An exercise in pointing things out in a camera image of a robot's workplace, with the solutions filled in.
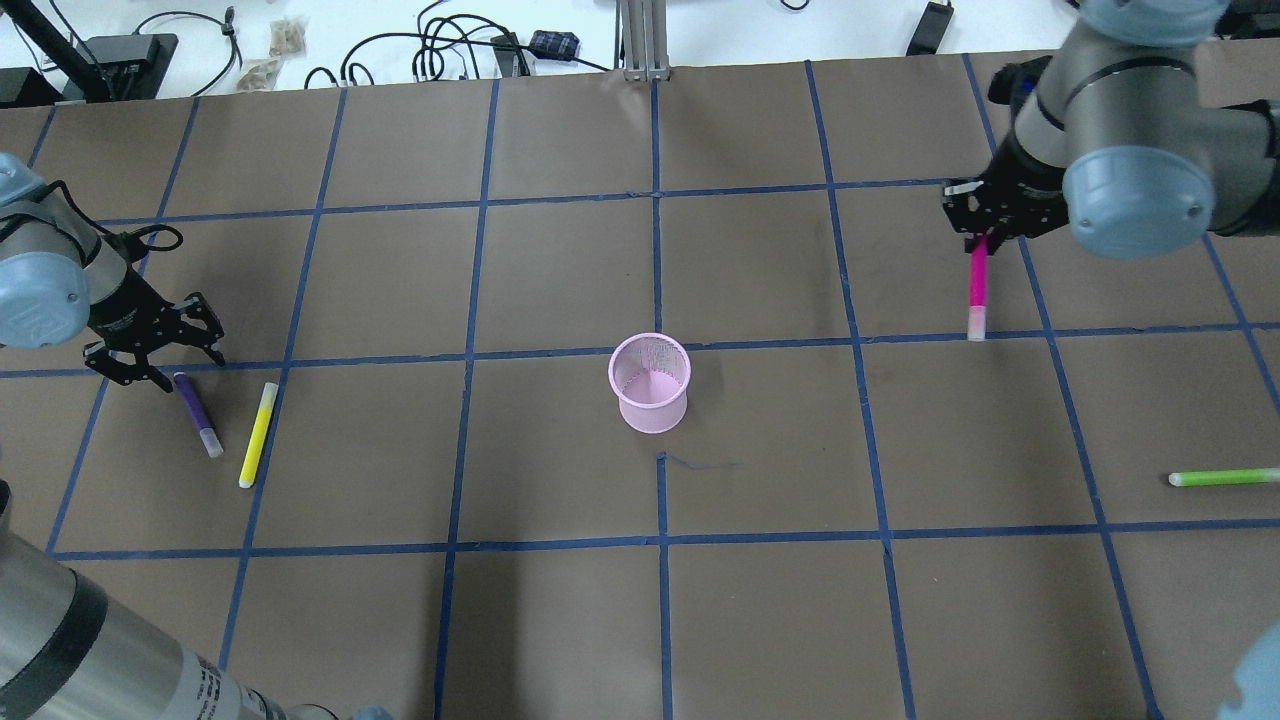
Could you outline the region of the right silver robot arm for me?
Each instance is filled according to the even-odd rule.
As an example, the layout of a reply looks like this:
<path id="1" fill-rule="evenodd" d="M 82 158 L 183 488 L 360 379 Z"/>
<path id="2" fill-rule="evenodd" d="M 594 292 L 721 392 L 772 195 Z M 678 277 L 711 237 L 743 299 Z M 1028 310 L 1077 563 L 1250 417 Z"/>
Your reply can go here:
<path id="1" fill-rule="evenodd" d="M 1082 1 L 1060 50 L 1010 63 L 988 97 L 1011 113 L 989 165 L 943 187 L 973 252 L 1068 227 L 1112 259 L 1203 234 L 1277 233 L 1277 102 L 1204 108 L 1196 47 L 1225 1 Z"/>

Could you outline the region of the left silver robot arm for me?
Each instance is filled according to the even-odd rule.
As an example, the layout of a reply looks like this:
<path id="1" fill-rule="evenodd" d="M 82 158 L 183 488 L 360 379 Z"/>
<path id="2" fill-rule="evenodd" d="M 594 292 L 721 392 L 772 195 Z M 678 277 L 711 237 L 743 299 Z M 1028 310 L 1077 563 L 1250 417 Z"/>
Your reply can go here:
<path id="1" fill-rule="evenodd" d="M 172 379 L 148 360 L 169 345 L 202 351 L 225 366 L 224 328 L 200 292 L 164 299 L 136 269 L 156 251 L 147 242 L 183 234 L 151 224 L 111 232 L 83 213 L 63 181 L 47 182 L 18 158 L 1 156 L 1 342 L 5 347 L 64 345 L 83 329 L 84 365 L 119 384 L 150 380 L 164 392 Z"/>

